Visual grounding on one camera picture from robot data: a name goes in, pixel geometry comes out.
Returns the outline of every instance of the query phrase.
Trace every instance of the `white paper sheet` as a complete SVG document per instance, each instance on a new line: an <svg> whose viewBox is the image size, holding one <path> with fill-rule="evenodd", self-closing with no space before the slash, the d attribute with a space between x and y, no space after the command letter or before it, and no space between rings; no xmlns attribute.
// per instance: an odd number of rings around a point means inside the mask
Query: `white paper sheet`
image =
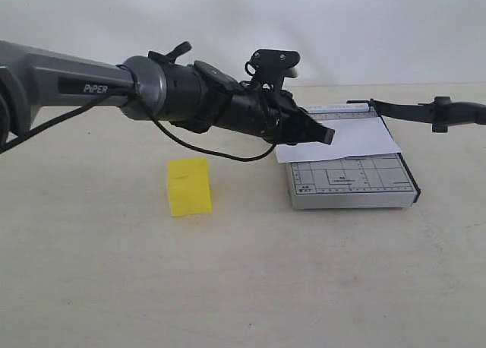
<svg viewBox="0 0 486 348"><path fill-rule="evenodd" d="M278 145L276 147L278 162L314 162L401 152L380 118L339 119L319 123L336 131L331 145L322 143Z"/></svg>

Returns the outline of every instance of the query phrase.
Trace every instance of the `yellow sponge cube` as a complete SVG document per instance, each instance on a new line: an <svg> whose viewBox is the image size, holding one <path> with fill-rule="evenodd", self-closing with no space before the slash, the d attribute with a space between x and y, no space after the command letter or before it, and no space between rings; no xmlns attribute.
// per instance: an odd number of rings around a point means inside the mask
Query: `yellow sponge cube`
<svg viewBox="0 0 486 348"><path fill-rule="evenodd" d="M167 195L173 217L213 212L207 159L170 161L167 165Z"/></svg>

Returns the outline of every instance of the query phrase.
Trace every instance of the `piper logo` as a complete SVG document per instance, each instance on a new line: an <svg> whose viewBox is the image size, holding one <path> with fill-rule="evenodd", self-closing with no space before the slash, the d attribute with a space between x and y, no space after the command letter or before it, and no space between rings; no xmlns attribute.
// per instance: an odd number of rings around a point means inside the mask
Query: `piper logo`
<svg viewBox="0 0 486 348"><path fill-rule="evenodd" d="M85 84L84 85L84 93L98 93L104 94L108 91L108 86L104 84Z"/></svg>

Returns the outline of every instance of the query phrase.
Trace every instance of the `white table surface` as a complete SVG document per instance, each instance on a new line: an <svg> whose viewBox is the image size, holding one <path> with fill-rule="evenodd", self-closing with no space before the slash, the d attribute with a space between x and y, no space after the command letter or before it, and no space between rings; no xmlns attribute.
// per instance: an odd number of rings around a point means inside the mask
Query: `white table surface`
<svg viewBox="0 0 486 348"><path fill-rule="evenodd" d="M482 84L291 90L301 104L486 103ZM423 190L408 210L295 211L274 155L211 157L214 212L172 218L166 164L200 155L117 109L2 155L0 346L483 347L486 128L387 124Z"/></svg>

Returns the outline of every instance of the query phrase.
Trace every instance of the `white wall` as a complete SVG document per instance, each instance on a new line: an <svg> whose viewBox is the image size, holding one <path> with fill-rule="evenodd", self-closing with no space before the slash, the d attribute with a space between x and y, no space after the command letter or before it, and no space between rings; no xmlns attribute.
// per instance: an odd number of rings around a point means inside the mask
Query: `white wall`
<svg viewBox="0 0 486 348"><path fill-rule="evenodd" d="M119 63L183 40L234 77L298 50L296 84L486 81L486 0L0 0L0 37Z"/></svg>

